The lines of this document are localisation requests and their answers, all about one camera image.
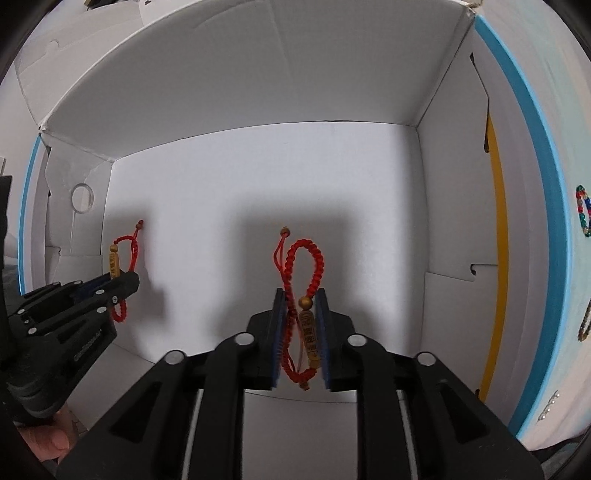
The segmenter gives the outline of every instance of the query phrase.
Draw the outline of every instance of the white cardboard wall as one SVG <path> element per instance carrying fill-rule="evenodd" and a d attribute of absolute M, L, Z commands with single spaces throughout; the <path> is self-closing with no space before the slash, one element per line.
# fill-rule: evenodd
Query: white cardboard wall
<path fill-rule="evenodd" d="M 473 35 L 471 42 L 491 99 L 507 202 L 509 290 L 501 350 L 486 404 L 508 423 L 540 337 L 548 282 L 548 227 L 540 169 L 521 108 L 483 40 Z"/>
<path fill-rule="evenodd" d="M 46 285 L 45 276 L 45 223 L 49 189 L 45 179 L 48 160 L 46 146 L 37 137 L 34 155 L 27 167 L 28 184 L 25 184 L 24 205 L 18 233 L 18 256 L 21 268 L 19 282 L 25 291 Z"/>
<path fill-rule="evenodd" d="M 44 126 L 120 158 L 250 125 L 411 124 L 466 12 L 439 0 L 203 0 L 119 45 Z"/>
<path fill-rule="evenodd" d="M 102 221 L 111 163 L 48 135 L 44 139 L 51 144 L 45 169 L 51 196 L 47 216 L 39 221 L 45 226 L 45 280 L 90 280 L 102 274 Z M 72 201 L 81 184 L 92 192 L 86 213 L 77 212 Z"/>
<path fill-rule="evenodd" d="M 208 351 L 241 331 L 281 286 L 272 252 L 288 225 L 290 242 L 312 238 L 324 251 L 331 308 L 390 351 L 415 354 L 427 267 L 423 185 L 415 130 L 388 124 L 250 127 L 117 161 L 103 251 L 145 220 L 141 284 L 117 344 L 156 361 L 173 348 Z M 299 254 L 296 292 L 311 273 L 309 255 Z M 275 394 L 295 398 L 285 388 Z M 325 395 L 319 388 L 305 398 Z"/>
<path fill-rule="evenodd" d="M 142 26 L 138 4 L 120 2 L 85 12 L 27 41 L 15 65 L 35 122 L 41 124 L 89 67 Z"/>
<path fill-rule="evenodd" d="M 0 157 L 6 158 L 4 174 L 12 176 L 7 217 L 8 232 L 14 238 L 18 238 L 22 191 L 37 134 L 12 66 L 0 85 Z"/>
<path fill-rule="evenodd" d="M 496 205 L 484 150 L 488 97 L 470 32 L 418 126 L 428 207 L 429 267 L 421 349 L 480 387 L 495 321 Z"/>

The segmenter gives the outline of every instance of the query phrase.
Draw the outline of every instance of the metal screw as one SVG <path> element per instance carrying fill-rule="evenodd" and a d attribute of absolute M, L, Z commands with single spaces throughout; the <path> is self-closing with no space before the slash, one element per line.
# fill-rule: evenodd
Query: metal screw
<path fill-rule="evenodd" d="M 430 367 L 432 365 L 435 365 L 437 359 L 435 358 L 435 355 L 433 355 L 431 352 L 421 352 L 417 356 L 417 361 L 425 367 Z"/>
<path fill-rule="evenodd" d="M 238 345 L 250 345 L 255 341 L 255 336 L 248 332 L 242 332 L 234 337 L 234 341 Z"/>
<path fill-rule="evenodd" d="M 350 346 L 363 346 L 368 342 L 368 340 L 363 335 L 356 333 L 355 335 L 351 335 L 349 338 L 347 338 L 347 342 Z"/>
<path fill-rule="evenodd" d="M 169 365 L 177 365 L 184 360 L 181 350 L 171 350 L 164 356 L 164 361 Z"/>

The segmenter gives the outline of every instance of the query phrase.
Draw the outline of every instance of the finger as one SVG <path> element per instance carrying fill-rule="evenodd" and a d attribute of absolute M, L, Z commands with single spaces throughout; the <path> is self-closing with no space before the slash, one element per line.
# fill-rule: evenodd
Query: finger
<path fill-rule="evenodd" d="M 57 427 L 41 425 L 18 431 L 33 454 L 42 462 L 58 458 L 70 449 L 68 436 Z"/>
<path fill-rule="evenodd" d="M 56 427 L 66 432 L 70 440 L 70 448 L 74 448 L 78 440 L 78 432 L 74 425 L 74 417 L 67 406 L 64 406 L 53 416 L 53 422 Z"/>

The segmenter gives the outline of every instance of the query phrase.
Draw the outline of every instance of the red string loop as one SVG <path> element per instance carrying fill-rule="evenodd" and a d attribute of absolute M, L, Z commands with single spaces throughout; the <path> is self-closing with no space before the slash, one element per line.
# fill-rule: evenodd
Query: red string loop
<path fill-rule="evenodd" d="M 310 299 L 313 299 L 314 295 L 316 295 L 316 292 L 318 291 L 318 287 L 320 287 L 322 274 L 324 273 L 324 257 L 322 256 L 322 252 L 320 252 L 319 248 L 314 242 L 312 242 L 312 240 L 301 239 L 295 242 L 287 251 L 285 265 L 282 265 L 285 239 L 287 239 L 288 236 L 290 236 L 290 231 L 288 228 L 281 230 L 281 239 L 279 240 L 279 244 L 277 245 L 277 248 L 273 254 L 273 261 L 277 270 L 281 274 L 283 289 L 285 290 L 285 299 L 287 301 L 287 320 L 285 322 L 285 331 L 283 334 L 281 366 L 292 382 L 298 383 L 304 388 L 308 381 L 310 381 L 316 375 L 316 369 L 307 368 L 303 372 L 299 372 L 299 368 L 295 368 L 294 362 L 289 353 L 291 338 L 293 336 L 293 327 L 294 325 L 298 325 L 298 328 L 300 327 L 296 310 L 296 301 L 291 288 L 291 279 L 293 276 L 294 262 L 296 260 L 295 254 L 299 248 L 305 248 L 314 258 L 314 275 L 312 276 L 312 280 L 310 281 L 310 285 L 306 291 L 306 296 Z"/>
<path fill-rule="evenodd" d="M 120 236 L 119 238 L 116 238 L 113 241 L 113 245 L 117 245 L 120 242 L 123 242 L 125 240 L 129 240 L 131 242 L 131 260 L 129 261 L 129 268 L 128 268 L 128 271 L 130 271 L 130 272 L 135 271 L 135 264 L 138 261 L 139 244 L 138 244 L 137 238 L 138 238 L 138 232 L 142 229 L 143 226 L 144 226 L 144 221 L 140 220 L 138 222 L 138 224 L 135 226 L 135 232 L 133 235 Z M 127 318 L 127 303 L 125 302 L 125 299 L 123 299 L 119 302 L 119 308 L 121 309 L 121 313 L 117 313 L 117 309 L 115 307 L 113 307 L 113 309 L 111 310 L 111 316 L 113 317 L 114 321 L 116 321 L 118 323 L 122 323 Z"/>

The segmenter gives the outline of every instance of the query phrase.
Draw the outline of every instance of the beaded bracelet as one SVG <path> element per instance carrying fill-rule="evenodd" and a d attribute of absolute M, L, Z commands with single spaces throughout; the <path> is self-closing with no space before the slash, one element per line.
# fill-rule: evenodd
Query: beaded bracelet
<path fill-rule="evenodd" d="M 587 311 L 583 316 L 583 321 L 581 322 L 581 327 L 579 328 L 579 342 L 584 342 L 589 334 L 591 333 L 591 323 L 587 325 L 589 321 L 589 316 L 591 314 L 591 300 L 589 300 L 589 305 L 587 305 Z"/>
<path fill-rule="evenodd" d="M 576 192 L 577 197 L 577 209 L 579 210 L 579 220 L 581 221 L 581 228 L 583 229 L 583 233 L 586 237 L 591 236 L 591 231 L 589 227 L 587 227 L 587 222 L 585 220 L 585 213 L 583 210 L 583 202 L 585 202 L 585 206 L 587 207 L 587 215 L 589 215 L 589 219 L 591 219 L 591 200 L 587 196 L 587 192 L 585 191 L 582 185 L 577 187 Z"/>

